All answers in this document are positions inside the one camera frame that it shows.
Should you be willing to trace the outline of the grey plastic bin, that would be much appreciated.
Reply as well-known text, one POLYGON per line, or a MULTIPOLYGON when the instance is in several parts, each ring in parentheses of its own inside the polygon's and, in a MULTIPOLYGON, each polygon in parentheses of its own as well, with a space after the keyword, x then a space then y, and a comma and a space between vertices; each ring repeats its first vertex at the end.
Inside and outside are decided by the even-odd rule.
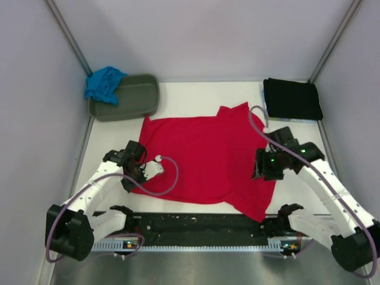
POLYGON ((160 104, 160 87, 151 74, 123 77, 115 90, 117 106, 89 100, 90 115, 100 122, 124 121, 151 116, 160 104))

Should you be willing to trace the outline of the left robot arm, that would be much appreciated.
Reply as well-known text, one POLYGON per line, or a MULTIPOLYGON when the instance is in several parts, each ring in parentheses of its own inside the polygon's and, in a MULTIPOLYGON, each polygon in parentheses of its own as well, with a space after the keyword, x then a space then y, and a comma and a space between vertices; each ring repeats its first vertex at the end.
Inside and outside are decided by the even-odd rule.
POLYGON ((54 262, 50 252, 82 261, 99 240, 115 232, 124 236, 133 232, 135 222, 128 207, 114 205, 104 212, 97 208, 117 183, 131 190, 145 182, 142 166, 146 157, 146 148, 136 141, 129 141, 119 151, 109 151, 81 190, 62 205, 48 209, 45 256, 49 263, 54 262))

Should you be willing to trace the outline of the blue crumpled t shirt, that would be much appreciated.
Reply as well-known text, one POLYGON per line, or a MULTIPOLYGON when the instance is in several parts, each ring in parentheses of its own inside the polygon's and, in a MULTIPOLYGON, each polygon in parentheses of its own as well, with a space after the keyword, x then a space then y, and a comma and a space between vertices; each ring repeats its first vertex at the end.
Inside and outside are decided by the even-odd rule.
POLYGON ((92 98, 96 102, 117 106, 119 100, 115 90, 121 79, 126 76, 126 73, 112 66, 95 71, 92 76, 86 78, 84 98, 92 98))

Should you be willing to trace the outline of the black folded t shirt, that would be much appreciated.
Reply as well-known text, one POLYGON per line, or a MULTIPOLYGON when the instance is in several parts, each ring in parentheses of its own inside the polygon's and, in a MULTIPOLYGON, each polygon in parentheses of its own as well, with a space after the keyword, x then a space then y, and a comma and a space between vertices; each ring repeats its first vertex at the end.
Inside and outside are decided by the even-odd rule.
POLYGON ((315 84, 268 78, 263 81, 263 86, 269 117, 313 121, 323 119, 315 84))

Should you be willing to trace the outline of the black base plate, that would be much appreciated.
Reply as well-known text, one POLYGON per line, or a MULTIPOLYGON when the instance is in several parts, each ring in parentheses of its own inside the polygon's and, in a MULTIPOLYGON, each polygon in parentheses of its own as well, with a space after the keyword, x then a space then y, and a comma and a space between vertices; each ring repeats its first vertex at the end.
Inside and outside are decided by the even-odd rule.
POLYGON ((259 223, 243 214, 135 212, 115 233, 141 234, 148 246, 265 245, 269 238, 302 241, 300 233, 280 227, 276 216, 259 223))

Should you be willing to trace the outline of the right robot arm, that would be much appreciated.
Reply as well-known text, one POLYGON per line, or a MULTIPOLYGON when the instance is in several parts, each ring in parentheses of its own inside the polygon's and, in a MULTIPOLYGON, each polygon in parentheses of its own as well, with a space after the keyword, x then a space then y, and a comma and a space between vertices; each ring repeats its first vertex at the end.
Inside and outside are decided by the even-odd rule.
POLYGON ((269 134, 259 132, 273 151, 256 151, 253 179, 284 179, 292 170, 317 195, 331 221, 318 218, 299 204, 284 205, 278 212, 277 228, 284 235, 301 232, 329 249, 344 270, 355 273, 372 264, 378 266, 379 221, 353 198, 330 168, 322 151, 312 142, 300 144, 288 127, 269 134))

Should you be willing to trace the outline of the red t shirt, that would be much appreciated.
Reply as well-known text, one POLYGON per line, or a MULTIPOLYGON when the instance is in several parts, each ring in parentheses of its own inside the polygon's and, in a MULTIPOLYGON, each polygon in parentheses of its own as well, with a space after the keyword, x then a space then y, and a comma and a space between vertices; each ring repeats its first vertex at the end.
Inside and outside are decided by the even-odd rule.
POLYGON ((144 119, 139 142, 148 160, 163 157, 164 173, 145 189, 166 200, 194 204, 226 202, 261 222, 275 182, 251 178, 255 153, 265 148, 249 122, 247 103, 219 108, 216 116, 144 119))

